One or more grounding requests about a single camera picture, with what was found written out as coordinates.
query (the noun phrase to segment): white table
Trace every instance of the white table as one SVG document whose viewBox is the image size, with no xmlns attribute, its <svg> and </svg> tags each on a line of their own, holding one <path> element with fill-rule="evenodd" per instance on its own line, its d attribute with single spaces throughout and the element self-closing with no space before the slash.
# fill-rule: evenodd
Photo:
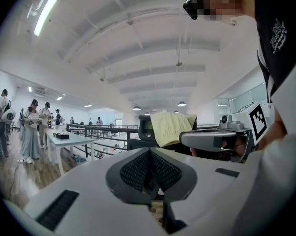
<svg viewBox="0 0 296 236">
<path fill-rule="evenodd" d="M 62 165 L 61 158 L 60 158 L 60 148 L 70 147 L 70 155 L 73 156 L 73 146 L 90 144 L 91 160 L 92 161 L 94 160 L 93 142 L 95 141 L 95 139 L 83 137 L 83 136 L 76 135 L 76 134 L 73 134 L 73 133 L 70 133 L 67 131 L 59 131 L 59 130 L 54 130 L 54 129 L 46 129 L 45 133 L 47 135 L 47 141 L 48 141 L 47 145 L 48 145 L 49 160 L 50 160 L 50 162 L 52 162 L 52 154 L 51 154 L 51 150 L 50 150 L 50 142 L 52 142 L 56 148 L 56 156 L 58 159 L 59 171 L 60 171 L 61 175 L 64 175 L 64 169 L 63 169 L 63 165 Z M 53 133 L 69 134 L 69 139 L 64 139 L 64 140 L 58 139 L 53 136 Z"/>
</svg>

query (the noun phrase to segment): yellow cloth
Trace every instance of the yellow cloth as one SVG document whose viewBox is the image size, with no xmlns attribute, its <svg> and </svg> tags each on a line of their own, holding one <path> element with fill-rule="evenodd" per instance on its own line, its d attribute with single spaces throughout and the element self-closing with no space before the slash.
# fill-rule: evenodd
<svg viewBox="0 0 296 236">
<path fill-rule="evenodd" d="M 157 113 L 151 115 L 154 137 L 160 147 L 178 144 L 182 132 L 192 130 L 196 115 Z"/>
</svg>

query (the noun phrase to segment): camera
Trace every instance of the camera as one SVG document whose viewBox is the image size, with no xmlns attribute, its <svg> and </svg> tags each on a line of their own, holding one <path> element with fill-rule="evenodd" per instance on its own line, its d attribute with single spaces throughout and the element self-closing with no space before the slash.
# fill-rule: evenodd
<svg viewBox="0 0 296 236">
<path fill-rule="evenodd" d="M 222 129 L 243 129 L 243 123 L 240 121 L 232 121 L 232 115 L 225 115 L 222 117 L 219 128 Z"/>
</svg>

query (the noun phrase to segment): fluorescent light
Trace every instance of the fluorescent light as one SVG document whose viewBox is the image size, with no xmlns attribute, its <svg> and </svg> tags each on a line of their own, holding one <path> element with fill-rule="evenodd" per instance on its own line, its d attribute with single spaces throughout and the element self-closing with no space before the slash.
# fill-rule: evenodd
<svg viewBox="0 0 296 236">
<path fill-rule="evenodd" d="M 42 27 L 45 23 L 45 20 L 47 19 L 50 11 L 52 10 L 53 6 L 58 0 L 48 0 L 46 4 L 44 5 L 44 8 L 41 12 L 41 15 L 39 16 L 38 22 L 36 22 L 36 26 L 34 29 L 34 35 L 39 36 L 42 30 Z"/>
<path fill-rule="evenodd" d="M 179 106 L 179 107 L 184 107 L 184 106 L 186 106 L 186 103 L 185 103 L 184 101 L 180 101 L 180 102 L 178 103 L 178 106 Z"/>
</svg>

